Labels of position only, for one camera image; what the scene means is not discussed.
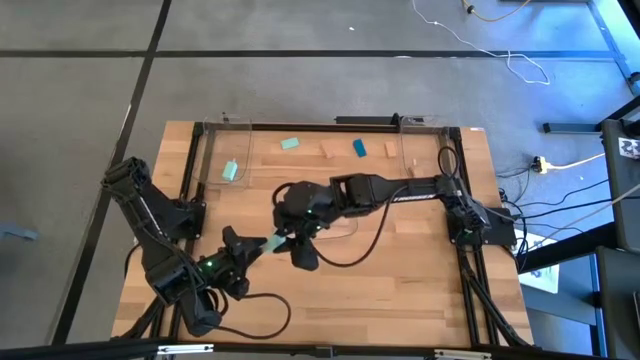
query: mint green block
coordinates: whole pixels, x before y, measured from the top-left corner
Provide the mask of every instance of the mint green block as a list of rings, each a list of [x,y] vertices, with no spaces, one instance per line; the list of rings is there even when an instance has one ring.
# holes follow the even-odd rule
[[[298,138],[291,138],[280,141],[280,144],[282,145],[282,150],[288,150],[293,149],[294,147],[298,147],[298,145],[300,145],[300,142],[298,141]]]
[[[222,178],[227,181],[233,181],[237,171],[238,164],[235,161],[227,161],[227,165],[224,166],[224,171],[222,172]]]

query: white cable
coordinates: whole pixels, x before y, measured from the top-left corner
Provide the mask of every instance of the white cable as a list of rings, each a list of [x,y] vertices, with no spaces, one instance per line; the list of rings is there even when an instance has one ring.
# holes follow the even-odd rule
[[[413,5],[413,11],[418,14],[422,20],[430,25],[436,25],[436,26],[440,26],[444,29],[446,29],[448,32],[451,33],[451,35],[455,36],[456,39],[458,39],[458,41],[460,41],[463,44],[467,44],[469,46],[471,46],[472,48],[483,52],[487,55],[493,56],[495,58],[507,58],[507,68],[509,69],[509,71],[511,71],[513,74],[515,74],[517,77],[519,77],[522,81],[524,81],[527,84],[542,84],[542,85],[550,85],[551,84],[551,80],[549,80],[549,76],[547,76],[547,73],[544,71],[544,69],[542,68],[542,66],[538,65],[535,61],[529,59],[526,55],[524,54],[511,54],[510,50],[507,50],[507,55],[496,55],[490,51],[487,50],[483,50],[480,49],[479,47],[473,45],[472,43],[462,40],[460,39],[460,37],[458,36],[458,34],[456,34],[453,30],[449,29],[446,25],[439,23],[437,21],[429,21],[427,20],[427,18],[424,17],[424,15],[422,15],[422,13],[420,11],[418,11],[418,8],[416,8],[416,0],[411,0],[411,4]],[[511,57],[521,57],[524,58],[525,60],[527,60],[529,63],[531,63],[531,65],[537,67],[540,72],[542,72],[542,75],[544,76],[544,81],[540,81],[540,80],[527,80],[524,76],[522,76],[522,74],[520,74],[519,72],[513,70],[513,68],[511,68]]]
[[[598,154],[596,156],[592,156],[592,157],[590,157],[588,159],[576,161],[573,164],[568,164],[568,165],[553,165],[553,164],[549,164],[548,169],[564,170],[564,169],[572,168],[574,166],[582,165],[582,164],[587,163],[587,162],[589,162],[591,160],[597,159],[597,158],[599,158],[601,156],[604,156],[604,153]]]
[[[568,224],[567,224],[567,225],[565,225],[565,226],[561,226],[561,228],[562,228],[562,229],[565,229],[565,228],[568,228],[568,227],[570,227],[570,226],[573,226],[573,224],[579,223],[580,221],[582,221],[582,220],[584,220],[584,219],[586,219],[586,218],[589,218],[589,217],[591,217],[591,216],[593,216],[593,215],[595,215],[595,214],[599,213],[600,211],[602,211],[602,210],[604,210],[604,209],[608,208],[609,206],[613,206],[615,203],[617,203],[617,202],[619,202],[620,200],[622,200],[622,199],[626,198],[627,196],[629,196],[629,195],[633,194],[633,193],[634,193],[636,190],[638,190],[638,189],[640,189],[640,184],[637,184],[636,186],[632,187],[629,191],[627,191],[627,192],[625,192],[624,194],[622,194],[622,195],[618,196],[617,198],[615,198],[615,199],[613,199],[613,200],[609,201],[609,202],[608,202],[608,203],[606,203],[604,206],[602,206],[602,207],[600,207],[600,208],[596,209],[595,211],[592,211],[592,212],[590,212],[589,214],[587,214],[587,215],[585,215],[585,216],[583,216],[583,217],[581,217],[581,218],[579,218],[579,219],[577,219],[577,220],[574,220],[574,221],[572,221],[572,222],[568,223]],[[555,234],[559,233],[560,231],[562,231],[562,230],[556,230],[556,231],[555,231],[555,232],[553,232],[551,235],[549,235],[549,236],[547,236],[546,238],[542,239],[542,241],[545,241],[545,240],[547,240],[547,239],[550,239],[551,237],[553,237]]]

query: orange block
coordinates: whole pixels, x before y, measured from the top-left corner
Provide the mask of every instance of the orange block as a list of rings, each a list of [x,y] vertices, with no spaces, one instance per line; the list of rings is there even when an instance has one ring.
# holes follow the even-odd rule
[[[396,149],[396,144],[393,141],[385,142],[384,149],[387,151],[387,157],[389,159],[398,156],[398,150]]]

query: small wooden block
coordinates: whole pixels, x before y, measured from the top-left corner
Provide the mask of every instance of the small wooden block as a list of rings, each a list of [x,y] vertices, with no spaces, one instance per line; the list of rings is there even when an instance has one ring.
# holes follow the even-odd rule
[[[393,141],[385,142],[384,149],[387,151],[387,157],[389,159],[398,156],[398,150],[396,150],[396,144]]]
[[[320,149],[322,150],[324,157],[327,159],[331,159],[335,156],[333,150],[331,150],[331,145],[326,140],[320,141]]]
[[[411,166],[409,168],[409,174],[412,178],[421,178],[424,177],[424,172],[417,166]]]

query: black floor stripe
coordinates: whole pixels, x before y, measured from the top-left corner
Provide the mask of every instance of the black floor stripe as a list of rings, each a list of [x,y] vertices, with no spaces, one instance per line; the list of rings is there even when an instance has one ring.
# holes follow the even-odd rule
[[[158,21],[156,22],[153,36],[151,37],[151,42],[149,43],[149,48],[147,51],[148,53],[152,53],[158,48],[158,43],[160,42],[160,37],[162,36],[162,31],[164,30],[170,7],[171,0],[164,0],[162,2],[160,14],[158,15]],[[120,132],[120,137],[116,142],[116,146],[108,167],[121,162],[124,158],[127,144],[129,143],[129,138],[131,137],[131,131],[133,130],[133,124],[140,107],[140,101],[142,100],[142,95],[147,85],[149,73],[151,72],[153,59],[153,56],[147,56],[142,63],[142,68],[140,69],[140,74],[138,75],[138,80],[133,90],[133,95],[131,96],[129,111],[127,112],[127,115],[125,117],[124,124]],[[110,203],[109,199],[109,195],[106,194],[106,192],[100,192],[97,204],[94,208],[93,215],[88,225],[88,230],[83,241],[84,245],[82,248],[82,253],[80,255],[78,265],[73,275],[73,280],[71,281],[69,291],[67,292],[67,296],[62,307],[62,312],[60,313],[60,317],[53,334],[52,345],[61,345],[66,343],[69,336],[69,331],[71,330],[71,326],[73,324],[73,318],[76,314],[76,310],[82,296],[82,289],[84,288],[84,284],[87,280],[91,262],[98,245],[98,239],[100,238],[102,226],[104,225],[104,220],[107,215],[107,210]]]
[[[506,50],[491,51],[507,55]],[[530,58],[615,59],[615,51],[511,51]],[[0,58],[491,58],[476,50],[0,50]]]
[[[507,55],[504,50],[492,51]],[[610,51],[511,51],[531,58],[611,59]],[[475,50],[159,50],[156,58],[286,58],[286,57],[412,57],[412,58],[491,58]]]
[[[145,57],[146,50],[0,50],[0,58],[135,58]]]

